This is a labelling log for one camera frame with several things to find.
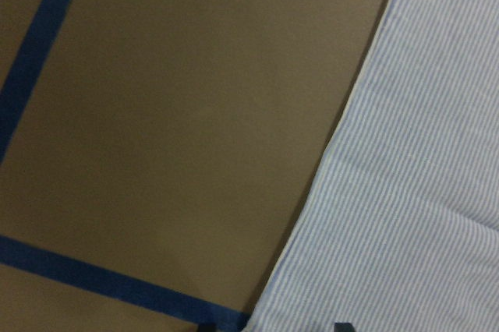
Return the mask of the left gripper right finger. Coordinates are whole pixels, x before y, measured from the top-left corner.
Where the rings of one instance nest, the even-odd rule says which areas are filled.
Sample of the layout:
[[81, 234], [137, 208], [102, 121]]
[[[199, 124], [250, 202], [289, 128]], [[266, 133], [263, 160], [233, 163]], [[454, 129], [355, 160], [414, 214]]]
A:
[[334, 332], [354, 332], [354, 326], [348, 322], [337, 322], [334, 324]]

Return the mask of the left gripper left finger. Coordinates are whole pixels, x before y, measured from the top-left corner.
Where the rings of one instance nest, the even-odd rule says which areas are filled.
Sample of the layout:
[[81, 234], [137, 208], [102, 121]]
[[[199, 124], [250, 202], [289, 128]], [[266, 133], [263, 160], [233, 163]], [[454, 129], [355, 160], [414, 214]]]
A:
[[198, 332], [216, 332], [217, 325], [215, 323], [202, 323], [198, 325]]

